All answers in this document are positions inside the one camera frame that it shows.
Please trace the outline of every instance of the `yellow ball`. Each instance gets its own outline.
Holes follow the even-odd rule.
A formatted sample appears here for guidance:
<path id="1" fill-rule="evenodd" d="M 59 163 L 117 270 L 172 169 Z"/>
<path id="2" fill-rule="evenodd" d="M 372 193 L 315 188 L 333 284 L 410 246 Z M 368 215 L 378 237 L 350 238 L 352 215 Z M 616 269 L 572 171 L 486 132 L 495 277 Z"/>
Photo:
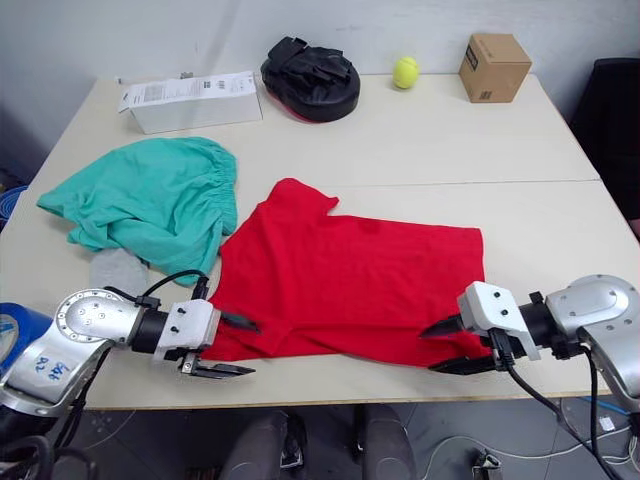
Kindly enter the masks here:
<path id="1" fill-rule="evenodd" d="M 402 57 L 396 62 L 393 69 L 393 83 L 398 88 L 411 88 L 416 80 L 420 70 L 418 63 L 411 57 Z"/>

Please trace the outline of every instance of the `floor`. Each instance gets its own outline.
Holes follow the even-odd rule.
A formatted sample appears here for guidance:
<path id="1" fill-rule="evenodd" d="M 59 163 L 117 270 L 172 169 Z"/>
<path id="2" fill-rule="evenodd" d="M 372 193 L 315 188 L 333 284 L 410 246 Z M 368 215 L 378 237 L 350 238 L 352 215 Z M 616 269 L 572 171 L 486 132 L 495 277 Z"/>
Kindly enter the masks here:
<path id="1" fill-rule="evenodd" d="M 393 407 L 407 429 L 420 477 L 424 475 L 434 446 L 452 435 L 475 437 L 493 448 L 521 455 L 546 454 L 575 444 L 557 426 L 553 415 L 533 400 L 395 404 Z M 562 401 L 562 408 L 569 422 L 586 438 L 589 404 L 569 398 Z M 220 466 L 244 426 L 265 411 L 255 408 L 135 414 L 85 412 L 74 445 L 89 447 L 88 452 L 99 463 L 101 479 L 183 480 L 189 467 Z M 298 407 L 295 411 L 304 418 L 309 437 L 308 478 L 362 478 L 360 467 L 351 458 L 353 407 L 312 406 Z M 624 415 L 604 409 L 599 414 L 609 416 L 616 428 L 626 426 Z M 603 439 L 601 452 L 622 456 L 628 439 L 628 432 Z M 470 465 L 477 454 L 477 446 L 469 441 L 447 443 L 435 457 L 429 479 L 471 480 Z M 541 460 L 514 459 L 497 453 L 496 456 L 503 462 L 505 480 L 606 478 L 584 449 Z M 625 479 L 639 478 L 630 463 L 614 468 Z M 54 478 L 74 480 L 83 475 L 73 460 L 64 460 L 56 468 Z"/>

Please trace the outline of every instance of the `black cable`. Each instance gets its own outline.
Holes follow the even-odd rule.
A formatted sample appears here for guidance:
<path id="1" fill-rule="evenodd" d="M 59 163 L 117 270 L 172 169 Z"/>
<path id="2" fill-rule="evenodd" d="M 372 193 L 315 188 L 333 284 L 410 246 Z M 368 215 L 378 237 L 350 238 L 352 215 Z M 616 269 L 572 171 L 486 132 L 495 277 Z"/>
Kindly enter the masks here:
<path id="1" fill-rule="evenodd" d="M 66 447 L 73 440 L 73 437 L 78 431 L 78 426 L 80 425 L 82 411 L 87 403 L 87 393 L 89 392 L 89 388 L 91 387 L 93 380 L 96 378 L 96 375 L 98 375 L 100 367 L 102 367 L 102 364 L 107 359 L 107 355 L 109 354 L 110 350 L 111 349 L 108 348 L 104 352 L 102 352 L 102 355 L 100 356 L 98 363 L 96 363 L 96 368 L 93 370 L 91 377 L 84 384 L 82 390 L 80 391 L 80 394 L 75 399 L 73 407 L 71 408 L 71 412 L 69 412 L 69 415 L 67 416 L 67 419 L 65 420 L 64 425 L 60 430 L 58 437 L 56 438 L 56 442 L 54 444 L 55 448 Z"/>
<path id="2" fill-rule="evenodd" d="M 78 450 L 76 448 L 59 448 L 56 450 L 56 461 L 60 457 L 72 457 L 80 462 L 84 463 L 87 469 L 87 479 L 88 480 L 97 480 L 98 478 L 98 465 L 94 462 L 89 455 L 87 455 L 82 450 Z"/>
<path id="3" fill-rule="evenodd" d="M 155 292 L 158 288 L 165 285 L 166 283 L 169 283 L 175 280 L 176 278 L 186 277 L 187 275 L 198 275 L 200 278 L 207 278 L 207 279 L 209 278 L 200 270 L 183 270 L 182 272 L 176 272 L 173 275 L 169 275 L 168 277 L 163 278 L 159 282 L 154 283 L 147 289 L 146 292 L 142 294 L 142 296 L 148 297 L 149 295 L 151 295 L 153 292 Z"/>
<path id="4" fill-rule="evenodd" d="M 25 469 L 36 464 L 38 465 L 38 472 L 37 475 L 33 477 L 34 480 L 49 480 L 51 478 L 51 474 L 53 473 L 54 455 L 53 450 L 51 449 L 51 444 L 45 437 L 33 435 L 16 440 L 15 442 L 2 447 L 1 456 L 4 457 L 10 452 L 26 448 L 35 449 L 35 455 L 33 455 L 29 460 L 20 462 L 0 473 L 0 480 L 21 478 L 21 476 L 26 473 Z"/>
<path id="5" fill-rule="evenodd" d="M 602 470 L 605 471 L 609 478 L 622 480 L 622 477 L 602 458 L 600 450 L 598 449 L 598 370 L 596 364 L 593 362 L 591 350 L 582 347 L 582 352 L 589 359 L 589 369 L 591 370 L 591 453 L 596 457 L 600 467 L 602 467 Z"/>
<path id="6" fill-rule="evenodd" d="M 513 378 L 513 380 L 520 386 L 520 388 L 522 388 L 525 392 L 527 392 L 529 395 L 535 398 L 538 402 L 542 403 L 545 407 L 547 407 L 549 410 L 551 410 L 553 413 L 556 414 L 556 418 L 558 419 L 558 423 L 560 424 L 560 426 L 569 435 L 575 438 L 584 448 L 586 448 L 595 457 L 595 459 L 598 461 L 598 463 L 602 467 L 603 471 L 607 474 L 607 476 L 610 479 L 622 480 L 616 472 L 608 468 L 609 466 L 604 462 L 602 457 L 599 457 L 599 455 L 597 456 L 596 453 L 591 449 L 589 444 L 580 437 L 578 432 L 576 432 L 575 429 L 567 422 L 562 411 L 560 411 L 560 409 L 554 403 L 552 403 L 549 399 L 545 398 L 540 393 L 538 393 L 520 375 L 518 375 L 518 373 L 513 368 L 513 365 L 506 363 L 505 367 L 507 369 L 507 372 L 509 372 L 509 375 L 511 375 L 511 378 Z"/>
<path id="7" fill-rule="evenodd" d="M 111 285 L 107 285 L 104 287 L 105 290 L 109 290 L 110 292 L 115 293 L 116 295 L 120 295 L 122 298 L 126 298 L 130 302 L 136 303 L 136 297 L 133 295 L 129 295 L 127 292 L 120 290 L 119 288 L 113 287 Z"/>

